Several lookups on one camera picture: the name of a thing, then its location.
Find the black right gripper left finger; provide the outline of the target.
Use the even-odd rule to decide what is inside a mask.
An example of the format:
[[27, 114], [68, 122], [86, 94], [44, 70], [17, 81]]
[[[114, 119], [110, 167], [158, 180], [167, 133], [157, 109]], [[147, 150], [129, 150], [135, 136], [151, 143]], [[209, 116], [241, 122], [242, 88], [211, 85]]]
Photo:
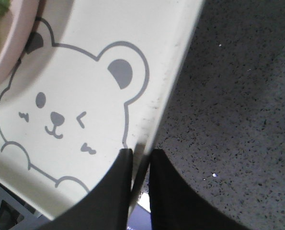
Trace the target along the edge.
[[131, 194], [133, 152], [121, 149], [113, 165], [74, 207], [41, 230], [125, 230]]

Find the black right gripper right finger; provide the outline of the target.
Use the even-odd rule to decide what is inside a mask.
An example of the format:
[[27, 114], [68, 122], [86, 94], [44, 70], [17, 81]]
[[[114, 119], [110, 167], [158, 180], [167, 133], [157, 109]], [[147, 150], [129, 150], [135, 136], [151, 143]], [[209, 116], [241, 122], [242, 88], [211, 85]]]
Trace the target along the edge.
[[246, 229], [202, 199], [161, 149], [150, 155], [148, 194], [154, 230]]

